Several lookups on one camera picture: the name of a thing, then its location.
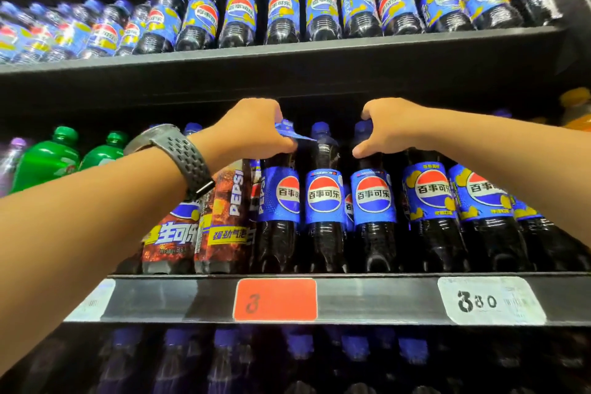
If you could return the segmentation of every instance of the green soda bottle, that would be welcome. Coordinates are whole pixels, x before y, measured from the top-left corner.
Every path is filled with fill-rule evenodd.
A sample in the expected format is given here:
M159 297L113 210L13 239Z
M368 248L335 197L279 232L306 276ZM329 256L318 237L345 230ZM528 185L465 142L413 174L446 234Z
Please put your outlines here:
M127 144L127 134L121 131L111 131L107 136L107 144L99 145L88 152L82 159L79 170L104 165L123 157L123 148Z
M77 141L76 130L59 126L51 140L29 148L18 164L11 193L75 172L80 164L80 154L72 147Z

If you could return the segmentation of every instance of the person's right arm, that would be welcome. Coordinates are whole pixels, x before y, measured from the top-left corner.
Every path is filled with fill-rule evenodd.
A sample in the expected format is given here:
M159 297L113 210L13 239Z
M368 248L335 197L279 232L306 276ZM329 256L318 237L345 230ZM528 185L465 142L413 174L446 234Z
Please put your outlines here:
M591 246L591 134L493 115L368 102L373 134L356 158L408 147L436 150L519 198Z

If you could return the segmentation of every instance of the price tag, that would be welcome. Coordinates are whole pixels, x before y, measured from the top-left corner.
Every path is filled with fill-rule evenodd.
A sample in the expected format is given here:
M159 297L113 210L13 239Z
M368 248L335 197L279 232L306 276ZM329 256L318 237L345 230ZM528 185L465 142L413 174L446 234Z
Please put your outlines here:
M447 316L459 325L543 325L546 313L525 279L445 277L437 281Z
M301 323L318 317L314 279L240 279L234 300L235 321Z
M70 313L65 323L96 323L100 321L100 317L104 315L107 305L111 300L111 296L115 290L115 280L103 280L88 296L74 308Z

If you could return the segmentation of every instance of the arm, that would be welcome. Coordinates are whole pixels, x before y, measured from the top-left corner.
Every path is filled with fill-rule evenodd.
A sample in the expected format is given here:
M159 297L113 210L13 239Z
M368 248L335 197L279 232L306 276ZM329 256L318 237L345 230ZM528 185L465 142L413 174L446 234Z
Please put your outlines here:
M275 130L280 119L276 101L244 99L189 139L213 174L238 159L293 151ZM0 374L134 254L186 190L172 159L149 148L0 199Z
M402 98L372 100L362 118L372 118L373 134L353 150L355 157L411 146L437 150L591 245L590 134Z

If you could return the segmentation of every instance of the wristwatch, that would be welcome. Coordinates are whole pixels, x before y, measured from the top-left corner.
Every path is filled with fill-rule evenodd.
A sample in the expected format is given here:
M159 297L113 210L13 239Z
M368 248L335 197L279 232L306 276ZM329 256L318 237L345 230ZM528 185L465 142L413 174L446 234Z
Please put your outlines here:
M181 170L188 186L185 203L197 201L215 187L203 156L174 125L165 123L145 130L129 142L123 155L127 156L151 146L164 151Z

